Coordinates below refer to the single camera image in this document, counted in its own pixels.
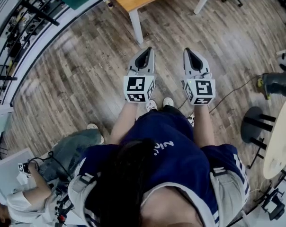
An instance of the white t-shirt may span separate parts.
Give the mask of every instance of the white t-shirt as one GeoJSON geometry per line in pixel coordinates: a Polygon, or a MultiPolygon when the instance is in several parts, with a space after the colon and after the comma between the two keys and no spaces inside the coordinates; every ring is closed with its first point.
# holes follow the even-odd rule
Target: white t-shirt
{"type": "MultiPolygon", "coordinates": [[[[49,183],[57,185],[58,179],[49,183]]],[[[24,197],[23,191],[19,191],[7,196],[7,206],[9,215],[16,222],[31,223],[32,226],[45,227],[53,226],[57,218],[55,215],[55,207],[57,201],[64,196],[57,196],[55,187],[52,189],[52,194],[44,201],[36,205],[31,205],[24,197]]]]}

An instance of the hand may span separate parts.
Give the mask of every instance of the hand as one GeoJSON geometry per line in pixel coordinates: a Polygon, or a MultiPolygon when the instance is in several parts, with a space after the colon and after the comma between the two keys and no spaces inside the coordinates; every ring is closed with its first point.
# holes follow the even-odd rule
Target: hand
{"type": "Polygon", "coordinates": [[[30,162],[28,164],[28,169],[29,169],[30,172],[33,172],[34,170],[37,169],[37,163],[36,162],[30,162]]]}

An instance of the black cable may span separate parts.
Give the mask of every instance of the black cable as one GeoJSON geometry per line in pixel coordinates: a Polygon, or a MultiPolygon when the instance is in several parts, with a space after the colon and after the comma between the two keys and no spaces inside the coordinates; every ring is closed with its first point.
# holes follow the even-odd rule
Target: black cable
{"type": "Polygon", "coordinates": [[[47,157],[47,158],[44,158],[44,159],[42,159],[42,158],[40,158],[40,157],[35,157],[35,158],[32,158],[32,159],[30,159],[29,161],[28,161],[28,163],[30,163],[31,161],[35,161],[36,159],[39,159],[39,160],[41,160],[41,161],[46,161],[46,160],[49,160],[49,159],[54,159],[55,160],[55,162],[57,162],[59,165],[60,165],[60,167],[62,167],[62,169],[66,172],[66,174],[70,177],[70,179],[72,179],[72,177],[71,177],[71,175],[66,171],[66,169],[63,167],[63,165],[56,159],[56,158],[54,158],[54,152],[53,151],[49,151],[48,152],[48,155],[49,155],[49,157],[47,157]]]}
{"type": "MultiPolygon", "coordinates": [[[[242,86],[240,86],[239,88],[236,88],[236,89],[232,90],[229,94],[227,94],[225,97],[223,97],[223,98],[221,99],[221,101],[220,101],[212,110],[210,110],[209,113],[211,113],[217,106],[219,106],[220,103],[221,103],[224,99],[226,99],[231,93],[233,93],[233,92],[235,92],[235,91],[241,89],[242,87],[244,87],[245,85],[247,85],[249,82],[251,82],[252,80],[254,80],[256,77],[260,77],[260,76],[263,76],[263,75],[264,75],[264,74],[256,75],[256,76],[252,77],[249,81],[247,81],[246,83],[244,83],[242,86]]],[[[183,105],[186,103],[187,100],[188,100],[188,99],[186,99],[186,100],[184,101],[184,103],[182,103],[182,105],[178,108],[178,110],[179,110],[181,107],[183,107],[183,105]]]]}

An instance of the navy blue shirt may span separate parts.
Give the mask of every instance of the navy blue shirt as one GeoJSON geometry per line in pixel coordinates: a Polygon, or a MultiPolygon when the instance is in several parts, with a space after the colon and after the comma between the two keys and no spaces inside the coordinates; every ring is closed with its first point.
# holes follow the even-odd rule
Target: navy blue shirt
{"type": "MultiPolygon", "coordinates": [[[[235,172],[242,179],[244,188],[247,186],[245,192],[248,196],[245,168],[237,156],[236,148],[227,144],[199,148],[194,143],[193,128],[184,116],[150,111],[139,118],[122,144],[145,138],[156,143],[146,192],[163,183],[184,186],[195,195],[195,198],[191,199],[199,212],[209,208],[216,226],[219,222],[218,206],[210,181],[213,168],[223,166],[226,170],[235,172]]],[[[95,175],[100,172],[102,163],[117,147],[98,145],[88,148],[83,156],[86,160],[80,174],[95,175]]]]}

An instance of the black table base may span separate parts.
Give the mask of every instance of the black table base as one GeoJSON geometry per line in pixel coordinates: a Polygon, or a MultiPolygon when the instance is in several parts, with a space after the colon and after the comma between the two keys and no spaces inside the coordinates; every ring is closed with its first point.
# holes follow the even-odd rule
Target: black table base
{"type": "Polygon", "coordinates": [[[263,156],[261,156],[259,152],[260,152],[260,149],[266,150],[267,145],[263,143],[264,139],[257,140],[262,130],[271,132],[273,129],[273,126],[270,124],[264,123],[264,120],[275,122],[276,118],[263,114],[262,109],[260,109],[259,107],[250,108],[246,112],[242,120],[242,124],[241,124],[242,140],[245,143],[253,143],[259,147],[252,163],[249,166],[247,166],[248,169],[251,169],[257,157],[260,157],[263,159],[263,156]]]}

